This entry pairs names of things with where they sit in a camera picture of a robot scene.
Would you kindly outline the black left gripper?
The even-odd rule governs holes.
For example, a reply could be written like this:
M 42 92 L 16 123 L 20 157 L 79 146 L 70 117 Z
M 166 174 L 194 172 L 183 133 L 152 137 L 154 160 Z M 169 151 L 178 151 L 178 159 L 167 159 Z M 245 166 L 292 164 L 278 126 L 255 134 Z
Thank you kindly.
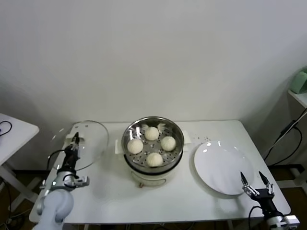
M 65 157 L 62 164 L 63 168 L 75 169 L 76 162 L 79 159 L 78 156 L 79 143 L 80 143 L 79 132 L 76 132 L 72 138 L 72 143 L 70 143 L 67 146 L 67 149 L 64 150 Z

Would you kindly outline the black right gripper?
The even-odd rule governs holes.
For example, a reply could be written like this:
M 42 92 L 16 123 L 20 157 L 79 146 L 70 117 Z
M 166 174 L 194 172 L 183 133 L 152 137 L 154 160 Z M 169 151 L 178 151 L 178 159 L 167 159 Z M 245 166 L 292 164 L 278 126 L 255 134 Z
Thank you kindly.
M 250 196 L 252 200 L 259 203 L 263 215 L 279 216 L 279 211 L 277 210 L 273 202 L 274 198 L 273 184 L 269 182 L 268 178 L 262 172 L 259 171 L 260 178 L 263 181 L 266 188 L 255 190 L 248 184 L 248 181 L 242 172 L 240 172 L 240 175 L 241 175 L 243 191 L 248 196 Z

